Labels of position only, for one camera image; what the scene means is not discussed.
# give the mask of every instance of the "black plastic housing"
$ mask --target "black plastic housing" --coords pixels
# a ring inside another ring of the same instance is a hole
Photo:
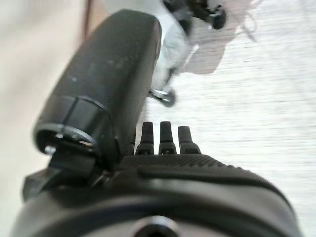
[[[12,237],[79,237],[153,215],[231,237],[303,236],[291,205],[267,180],[209,156],[180,154],[124,157],[102,188],[41,192],[25,203]]]
[[[129,148],[149,93],[161,27],[151,15],[122,10],[84,42],[34,128],[38,149],[63,142],[85,147],[113,169]]]

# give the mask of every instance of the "black pin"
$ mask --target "black pin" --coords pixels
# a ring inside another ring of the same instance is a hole
[[[135,153],[135,140],[136,140],[136,130],[132,137],[132,140],[130,141],[129,147],[127,152],[125,153],[126,156],[133,156]]]
[[[137,147],[136,155],[153,155],[154,154],[154,129],[152,122],[144,122],[142,138]]]
[[[181,154],[201,154],[197,144],[192,141],[190,128],[188,126],[179,127],[178,135]]]
[[[173,143],[171,123],[160,123],[160,145],[159,155],[177,154],[176,146]]]

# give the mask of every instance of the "white surface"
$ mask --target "white surface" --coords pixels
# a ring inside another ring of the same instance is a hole
[[[0,1],[0,236],[21,208],[24,176],[48,159],[32,128],[82,39],[82,0]]]
[[[40,2],[0,3],[4,237],[21,207],[23,177],[48,162],[31,142],[32,126],[81,33],[81,1],[48,0],[45,4],[53,8],[38,9],[42,14],[37,17],[25,14]],[[192,44],[199,49],[174,80],[176,106],[168,109],[148,99],[143,120],[154,122],[156,142],[160,121],[172,122],[175,138],[177,126],[190,125],[203,153],[251,169],[281,188],[294,205],[303,232],[315,237],[316,2],[225,4],[225,29],[213,32],[196,21]]]

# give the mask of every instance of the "white floor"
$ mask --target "white floor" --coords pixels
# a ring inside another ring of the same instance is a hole
[[[48,162],[31,142],[32,126],[79,43],[73,25],[80,22],[82,5],[48,2],[58,3],[55,10],[36,19],[17,17],[12,4],[14,22],[37,21],[32,28],[12,32],[9,24],[0,25],[4,237],[22,204],[23,177]],[[294,205],[306,236],[316,237],[316,2],[224,2],[225,29],[214,32],[195,22],[192,44],[199,49],[173,81],[176,106],[148,99],[142,118],[154,122],[156,142],[160,121],[172,122],[175,139],[177,126],[189,125],[203,153],[272,181]]]

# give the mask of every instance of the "black plastic part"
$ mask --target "black plastic part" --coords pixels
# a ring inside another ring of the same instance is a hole
[[[88,178],[95,166],[95,157],[72,151],[56,152],[49,162],[49,167]]]
[[[177,154],[176,146],[173,143],[171,123],[160,123],[160,145],[159,155]]]
[[[136,130],[135,130],[134,136],[129,144],[129,149],[125,153],[126,156],[132,156],[135,154],[135,141],[136,141]]]
[[[137,147],[136,155],[153,155],[154,154],[154,128],[152,122],[144,122],[142,137]]]
[[[152,215],[233,237],[302,236],[285,197],[260,176],[204,155],[169,155],[125,157],[103,189],[41,193],[25,204],[12,237],[76,237]]]
[[[81,176],[48,167],[25,178],[22,190],[23,201],[26,202],[43,191],[53,190],[60,186],[84,187],[85,185],[86,179]]]
[[[213,20],[213,28],[219,30],[225,26],[226,23],[226,11],[222,6],[216,8],[216,16]]]
[[[209,12],[200,4],[195,4],[191,7],[193,16],[213,26],[214,17],[210,16]]]
[[[179,237],[179,235],[164,225],[148,224],[138,230],[133,237]]]
[[[179,127],[178,136],[181,154],[201,154],[198,145],[192,141],[190,128],[188,126]]]
[[[130,148],[160,38],[152,15],[122,10],[107,18],[80,47],[48,99],[34,128],[38,149],[45,153],[48,144],[65,139],[82,142],[101,166],[113,169]]]

